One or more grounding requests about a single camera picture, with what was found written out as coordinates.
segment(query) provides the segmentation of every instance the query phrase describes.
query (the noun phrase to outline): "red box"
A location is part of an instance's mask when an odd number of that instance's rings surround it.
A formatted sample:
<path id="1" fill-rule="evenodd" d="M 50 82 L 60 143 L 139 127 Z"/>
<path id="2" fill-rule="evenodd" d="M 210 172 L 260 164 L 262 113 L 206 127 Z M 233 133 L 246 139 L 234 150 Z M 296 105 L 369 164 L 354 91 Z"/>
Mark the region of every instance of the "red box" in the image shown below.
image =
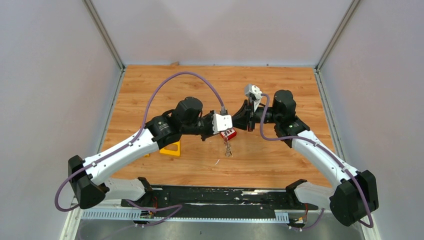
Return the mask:
<path id="1" fill-rule="evenodd" d="M 225 131 L 222 131 L 219 133 L 221 137 L 224 139 L 225 137 L 228 138 L 228 140 L 234 138 L 237 135 L 237 132 L 234 128 L 227 129 Z"/>

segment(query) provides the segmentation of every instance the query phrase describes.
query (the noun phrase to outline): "wood-grain tabletop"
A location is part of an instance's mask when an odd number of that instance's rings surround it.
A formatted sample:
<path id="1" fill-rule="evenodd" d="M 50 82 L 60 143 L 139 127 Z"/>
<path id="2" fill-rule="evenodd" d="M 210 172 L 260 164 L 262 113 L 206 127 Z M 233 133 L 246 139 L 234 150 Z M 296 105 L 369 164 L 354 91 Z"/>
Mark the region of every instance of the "wood-grain tabletop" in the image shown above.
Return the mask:
<path id="1" fill-rule="evenodd" d="M 276 91 L 290 90 L 297 103 L 296 114 L 326 146 L 334 149 L 312 68 L 130 65 L 113 109 L 103 150 L 128 138 L 140 128 L 153 91 L 164 79 L 181 71 L 195 72 L 210 81 L 231 115 L 239 110 L 246 99 L 244 87 L 249 83 L 267 93 L 271 101 Z M 188 96 L 196 97 L 203 103 L 204 113 L 220 109 L 217 98 L 206 84 L 194 76 L 181 75 L 158 92 L 147 120 L 174 109 L 179 101 Z M 276 137 L 273 127 L 273 124 L 265 125 L 266 136 Z M 154 152 L 122 168 L 112 177 L 145 177 L 155 185 L 284 188 L 298 179 L 306 179 L 313 184 L 330 186 L 305 157 L 285 143 L 263 140 L 259 124 L 253 132 L 236 131 L 237 136 L 230 140 L 232 157 L 225 156 L 225 145 L 219 135 L 206 141 L 201 141 L 200 136 L 183 135 L 180 141 L 181 156 Z"/>

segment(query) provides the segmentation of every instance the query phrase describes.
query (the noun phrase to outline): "black end cap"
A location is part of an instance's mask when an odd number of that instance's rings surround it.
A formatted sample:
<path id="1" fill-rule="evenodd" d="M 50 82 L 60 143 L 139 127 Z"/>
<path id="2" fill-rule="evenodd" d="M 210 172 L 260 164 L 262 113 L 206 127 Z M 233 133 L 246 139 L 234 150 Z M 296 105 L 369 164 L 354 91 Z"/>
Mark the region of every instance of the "black end cap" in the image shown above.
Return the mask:
<path id="1" fill-rule="evenodd" d="M 368 170 L 355 176 L 358 181 L 369 210 L 379 207 L 375 176 Z M 352 179 L 343 181 L 330 197 L 330 209 L 334 217 L 343 225 L 350 226 L 367 215 L 364 203 Z"/>
<path id="2" fill-rule="evenodd" d="M 295 194 L 295 189 L 303 184 L 306 183 L 307 180 L 305 179 L 299 179 L 295 182 L 293 182 L 292 184 L 288 185 L 285 187 L 285 192 L 287 193 L 287 203 L 290 205 L 290 207 L 292 208 L 298 208 L 299 206 L 303 205 L 303 203 L 301 203 L 298 198 L 296 197 Z"/>
<path id="3" fill-rule="evenodd" d="M 80 156 L 75 155 L 68 160 L 68 176 L 81 168 L 83 168 L 83 159 Z M 109 188 L 104 184 L 99 186 L 94 184 L 86 171 L 73 177 L 69 183 L 81 209 L 96 206 L 105 199 L 106 193 L 109 191 Z"/>

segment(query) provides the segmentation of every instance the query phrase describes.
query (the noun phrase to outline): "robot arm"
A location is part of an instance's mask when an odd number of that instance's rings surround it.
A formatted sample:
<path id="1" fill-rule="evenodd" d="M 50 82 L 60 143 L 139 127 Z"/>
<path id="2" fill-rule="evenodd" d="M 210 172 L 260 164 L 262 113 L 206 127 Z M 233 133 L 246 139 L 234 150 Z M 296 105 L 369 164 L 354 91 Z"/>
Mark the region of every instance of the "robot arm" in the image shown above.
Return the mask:
<path id="1" fill-rule="evenodd" d="M 175 109 L 155 116 L 147 122 L 137 139 L 134 139 L 137 137 L 137 133 L 134 133 L 101 153 L 85 159 L 78 155 L 69 159 L 69 175 L 91 165 L 70 181 L 80 208 L 91 208 L 103 200 L 140 199 L 149 187 L 145 178 L 123 180 L 110 176 L 133 161 L 179 141 L 182 135 L 200 135 L 204 141 L 233 127 L 230 115 L 211 111 L 200 116 L 202 108 L 203 104 L 197 98 L 187 97 L 180 101 Z M 114 154 L 99 164 L 95 163 L 110 153 Z"/>
<path id="2" fill-rule="evenodd" d="M 262 97 L 259 97 L 258 93 L 260 95 L 262 92 L 257 86 L 249 84 L 244 93 L 249 99 L 244 101 L 240 110 L 232 117 L 232 121 L 235 128 L 251 132 L 255 129 L 255 124 L 260 123 L 265 108 L 258 107 Z M 330 209 L 336 219 L 345 226 L 357 222 L 367 213 L 358 188 L 346 173 L 348 170 L 359 183 L 370 211 L 373 212 L 379 207 L 374 175 L 368 170 L 358 171 L 320 142 L 314 132 L 296 116 L 296 102 L 290 91 L 279 90 L 274 94 L 272 106 L 266 110 L 263 123 L 275 124 L 277 137 L 285 137 L 283 141 L 305 156 L 323 173 L 332 186 L 331 188 L 318 186 L 300 179 L 286 187 L 286 191 L 290 194 L 290 204 L 309 203 Z M 343 167 L 321 148 L 329 151 Z"/>

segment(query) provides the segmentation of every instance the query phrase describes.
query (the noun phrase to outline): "gray wall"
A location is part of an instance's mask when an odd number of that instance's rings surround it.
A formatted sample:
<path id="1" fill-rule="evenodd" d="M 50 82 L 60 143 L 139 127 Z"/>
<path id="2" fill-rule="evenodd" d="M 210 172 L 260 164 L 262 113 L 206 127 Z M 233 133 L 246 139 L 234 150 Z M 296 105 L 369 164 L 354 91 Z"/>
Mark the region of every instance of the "gray wall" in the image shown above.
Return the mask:
<path id="1" fill-rule="evenodd" d="M 384 240 L 424 235 L 423 13 L 363 0 L 322 70 L 348 161 L 376 175 Z"/>
<path id="2" fill-rule="evenodd" d="M 2 1 L 0 59 L 0 239 L 56 240 L 56 189 L 95 153 L 119 70 L 81 0 Z"/>
<path id="3" fill-rule="evenodd" d="M 351 0 L 93 0 L 126 64 L 314 65 Z"/>

